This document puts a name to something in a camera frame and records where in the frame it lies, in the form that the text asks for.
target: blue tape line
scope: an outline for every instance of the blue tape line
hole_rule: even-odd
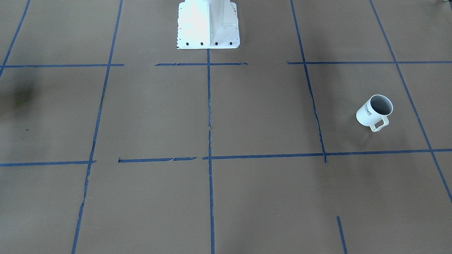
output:
[[[0,167],[20,167],[20,166],[43,166],[43,165],[69,165],[69,164],[88,164],[87,160],[79,161],[49,161],[49,162],[19,162],[19,163],[0,163]]]
[[[27,11],[28,11],[28,6],[30,5],[30,1],[31,0],[27,1],[27,5],[25,6],[24,13],[22,14],[22,18],[20,19],[20,22],[19,22],[19,26],[17,26],[16,33],[14,34],[13,41],[11,41],[11,44],[8,48],[8,53],[6,53],[5,60],[3,61],[3,65],[0,69],[0,77],[3,74],[3,70],[5,69],[6,63],[8,62],[9,55],[11,54],[11,50],[13,49],[14,42],[16,42],[17,35],[19,34],[20,28],[22,27],[22,23],[24,22],[25,15],[27,14]]]
[[[408,154],[408,153],[429,153],[428,149],[421,150],[394,150],[394,151],[364,151],[364,152],[338,152],[338,153],[326,153],[328,156],[338,155],[373,155],[373,154]]]
[[[80,205],[79,218],[77,220],[77,227],[75,229],[74,243],[72,245],[72,254],[75,254],[75,249],[77,247],[77,240],[79,238],[80,225],[81,225],[82,216],[83,216],[83,209],[85,207],[85,201],[86,201],[86,192],[88,190],[88,177],[91,172],[91,165],[93,163],[94,150],[96,148],[97,133],[99,131],[100,116],[102,114],[102,103],[104,101],[105,89],[107,88],[108,75],[110,73],[110,66],[111,66],[112,58],[113,58],[113,51],[114,51],[114,45],[115,45],[115,41],[116,41],[116,35],[118,33],[119,19],[121,17],[122,2],[123,2],[123,0],[121,0],[121,2],[119,3],[118,17],[116,19],[116,27],[115,27],[114,34],[113,34],[113,40],[112,40],[112,45],[111,45],[111,49],[110,49],[110,56],[108,58],[107,71],[105,73],[104,87],[102,89],[102,96],[100,98],[99,110],[97,113],[96,128],[94,130],[94,137],[93,137],[93,147],[92,147],[91,153],[89,155],[88,168],[86,171],[86,178],[85,178],[85,188],[84,188],[84,193],[83,193],[83,201],[82,201],[82,204]]]
[[[215,226],[213,219],[213,179],[212,179],[212,100],[210,79],[210,50],[207,49],[207,107],[209,111],[209,196],[210,196],[210,246],[215,254]]]
[[[434,152],[452,152],[452,149],[433,149]]]
[[[319,138],[320,138],[320,143],[322,145],[323,157],[324,157],[325,163],[328,164],[327,159],[326,159],[325,145],[323,144],[322,131],[320,129],[319,117],[317,115],[317,109],[315,108],[314,95],[312,93],[312,87],[311,87],[311,80],[309,79],[308,66],[306,64],[305,53],[303,51],[303,44],[301,42],[300,30],[298,29],[297,16],[295,15],[295,8],[293,7],[293,0],[290,0],[290,4],[292,6],[292,14],[293,14],[293,19],[295,21],[295,28],[297,29],[298,43],[300,44],[301,57],[303,58],[303,66],[305,68],[305,74],[306,74],[306,80],[308,82],[309,93],[311,94],[312,107],[314,108],[315,120],[317,121],[317,127],[319,129]]]
[[[248,65],[248,63],[160,63],[155,66]]]
[[[443,184],[444,184],[444,187],[446,189],[447,195],[449,196],[449,200],[452,203],[452,194],[451,194],[451,192],[449,190],[449,187],[448,187],[448,185],[446,183],[446,180],[444,178],[443,172],[441,171],[439,163],[438,163],[438,161],[436,159],[436,156],[435,156],[435,153],[434,153],[434,151],[432,149],[430,141],[428,140],[427,133],[425,132],[424,126],[422,125],[421,118],[419,117],[418,111],[416,110],[416,107],[414,106],[413,99],[411,98],[410,92],[408,91],[408,87],[407,87],[405,79],[404,79],[404,77],[402,75],[402,71],[400,70],[399,64],[397,63],[396,57],[395,57],[394,52],[392,50],[392,47],[391,47],[391,45],[389,43],[388,37],[386,36],[385,30],[383,29],[383,25],[381,24],[380,18],[378,17],[377,10],[375,9],[375,6],[373,5],[372,0],[369,0],[369,2],[371,4],[371,6],[372,6],[373,12],[375,13],[375,17],[377,18],[378,24],[380,25],[381,32],[383,33],[383,36],[385,37],[385,40],[386,40],[386,43],[388,45],[389,51],[391,52],[391,55],[392,55],[392,59],[394,59],[395,65],[397,67],[397,71],[399,72],[399,75],[400,75],[400,78],[402,79],[402,83],[403,83],[403,86],[405,88],[406,94],[408,96],[408,99],[410,100],[411,107],[413,108],[414,113],[416,115],[416,118],[418,119],[419,126],[421,127],[422,133],[424,135],[425,141],[427,142],[428,148],[430,149],[430,152],[432,154],[432,157],[433,157],[433,160],[435,162],[435,165],[436,165],[436,168],[438,170],[438,173],[439,173],[439,175],[441,177],[441,180],[443,181]]]
[[[344,254],[347,254],[347,246],[345,244],[344,231],[342,230],[342,223],[340,222],[339,216],[336,216],[336,219],[338,220],[340,239],[342,241],[342,248],[344,249]]]
[[[111,64],[110,66],[124,66],[124,64]],[[108,67],[108,64],[47,64],[47,65],[6,65],[5,68],[58,68],[58,67]]]
[[[207,63],[160,63],[155,66],[206,66]]]
[[[447,149],[433,149],[434,152],[452,152],[452,148]],[[327,156],[341,156],[341,155],[378,155],[378,154],[408,154],[408,153],[429,153],[429,149],[419,150],[391,150],[391,151],[362,151],[362,152],[336,152],[326,153]],[[226,156],[211,156],[212,160],[229,160],[229,159],[256,159],[256,158],[288,158],[288,157],[317,157],[323,156],[323,153],[305,153],[305,154],[269,154],[269,155],[226,155]],[[151,158],[151,159],[118,159],[118,163],[129,162],[154,162],[154,161],[178,161],[178,160],[194,160],[198,157],[181,157],[181,158]]]
[[[452,61],[398,61],[400,64],[448,64]]]
[[[306,62],[306,64],[393,64],[393,61],[338,61],[338,62]]]
[[[248,65],[248,63],[211,63],[210,65]]]
[[[334,61],[334,62],[306,62],[306,64],[394,64],[394,61]],[[450,64],[452,61],[398,61],[399,64]],[[291,65],[302,65],[303,62],[287,62]]]
[[[313,156],[323,156],[323,153],[212,156],[212,160],[256,159],[256,158],[288,158],[288,157],[313,157]]]
[[[196,158],[198,158],[198,157],[155,158],[155,159],[127,159],[127,160],[118,159],[118,163],[194,160]]]

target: floor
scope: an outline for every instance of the floor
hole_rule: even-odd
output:
[[[181,1],[0,1],[0,253],[451,252],[450,3]]]

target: mug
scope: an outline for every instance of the mug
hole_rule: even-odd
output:
[[[392,113],[392,102],[381,94],[372,96],[357,112],[356,119],[373,132],[381,130],[389,124],[388,116]],[[383,125],[375,128],[375,124],[383,120]]]

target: mug rim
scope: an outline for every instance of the mug rim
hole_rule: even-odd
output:
[[[389,102],[389,104],[391,105],[391,112],[389,112],[389,114],[386,114],[386,115],[380,114],[380,115],[382,115],[382,116],[389,116],[390,114],[392,114],[392,111],[394,110],[394,106],[392,105],[392,101],[391,101],[390,99],[388,99],[388,97],[386,97],[386,96],[384,96],[384,95],[381,95],[381,94],[374,94],[374,95],[372,95],[372,97],[369,99],[369,101],[371,101],[372,98],[375,97],[375,96],[381,96],[381,97],[384,97],[384,98]]]

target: white metal base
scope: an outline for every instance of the white metal base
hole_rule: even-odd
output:
[[[229,0],[185,0],[179,4],[177,48],[238,48],[237,5]]]

